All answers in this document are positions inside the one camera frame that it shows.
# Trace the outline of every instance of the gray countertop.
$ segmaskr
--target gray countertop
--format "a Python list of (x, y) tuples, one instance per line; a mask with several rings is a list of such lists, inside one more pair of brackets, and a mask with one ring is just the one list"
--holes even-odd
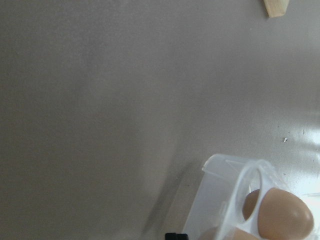
[(319, 8), (3, 1), (0, 238), (161, 240), (215, 153), (320, 192)]

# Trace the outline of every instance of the egg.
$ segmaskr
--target egg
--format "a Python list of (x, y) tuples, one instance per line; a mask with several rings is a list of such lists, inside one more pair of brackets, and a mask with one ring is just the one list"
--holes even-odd
[[(245, 199), (242, 213), (248, 219), (253, 212), (259, 190)], [(314, 218), (307, 205), (290, 192), (272, 188), (261, 201), (258, 211), (258, 231), (269, 240), (302, 240), (312, 231)]]

